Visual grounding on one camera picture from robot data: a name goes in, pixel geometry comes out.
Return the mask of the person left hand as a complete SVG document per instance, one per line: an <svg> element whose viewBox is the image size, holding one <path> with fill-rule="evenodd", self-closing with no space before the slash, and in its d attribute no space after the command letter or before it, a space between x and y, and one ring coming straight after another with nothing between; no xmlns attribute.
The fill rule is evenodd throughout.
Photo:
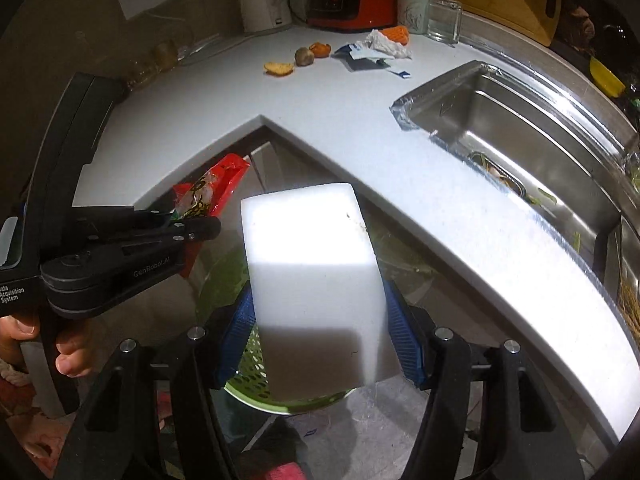
<svg viewBox="0 0 640 480"><path fill-rule="evenodd" d="M85 377L94 370L96 357L91 342L91 323L71 322L54 339L40 335L40 319L32 313L1 318L1 359L11 365L23 365L21 344L38 341L43 348L53 348L58 372L71 378Z"/></svg>

